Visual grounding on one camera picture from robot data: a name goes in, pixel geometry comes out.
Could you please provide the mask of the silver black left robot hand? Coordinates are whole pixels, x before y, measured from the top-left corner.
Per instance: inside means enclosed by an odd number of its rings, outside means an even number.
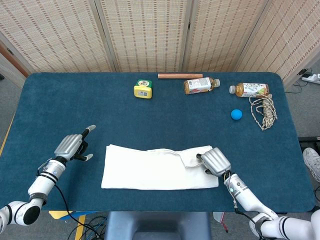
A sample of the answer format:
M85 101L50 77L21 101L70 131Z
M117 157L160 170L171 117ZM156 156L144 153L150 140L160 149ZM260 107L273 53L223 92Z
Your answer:
M84 156L83 153L88 147L85 141L87 135L96 128L96 125L90 125L81 134L67 135L54 151L55 159L68 162L73 159L86 162L94 155L92 153Z

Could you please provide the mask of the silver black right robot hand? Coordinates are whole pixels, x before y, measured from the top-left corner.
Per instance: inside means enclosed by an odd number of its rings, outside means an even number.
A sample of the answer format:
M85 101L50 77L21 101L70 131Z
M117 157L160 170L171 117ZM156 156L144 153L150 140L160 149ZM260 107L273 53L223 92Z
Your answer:
M198 153L196 157L200 160L200 164L204 165L207 175L221 177L231 171L231 163L218 147L203 154Z

